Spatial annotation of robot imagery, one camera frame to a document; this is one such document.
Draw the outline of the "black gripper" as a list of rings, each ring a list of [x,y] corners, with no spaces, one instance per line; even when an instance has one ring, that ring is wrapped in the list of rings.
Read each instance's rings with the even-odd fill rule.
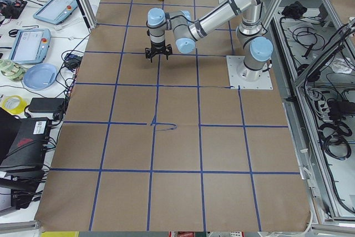
[[[168,60],[169,56],[173,54],[172,46],[170,44],[166,45],[165,41],[160,43],[151,41],[151,47],[145,48],[145,58],[149,59],[152,63],[153,58],[157,54],[164,54],[166,56],[166,60]]]

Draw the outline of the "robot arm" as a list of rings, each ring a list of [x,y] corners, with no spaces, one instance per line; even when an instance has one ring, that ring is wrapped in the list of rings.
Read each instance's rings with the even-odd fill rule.
[[[148,11],[146,26],[151,46],[145,49],[147,59],[172,54],[172,47],[165,42],[165,33],[172,31],[180,53],[191,53],[196,42],[231,19],[242,15],[236,34],[245,57],[238,64],[239,77],[247,82],[257,81],[271,58],[273,44],[261,35],[261,11],[265,0],[224,0],[203,17],[192,21],[188,11],[165,12],[161,8]]]

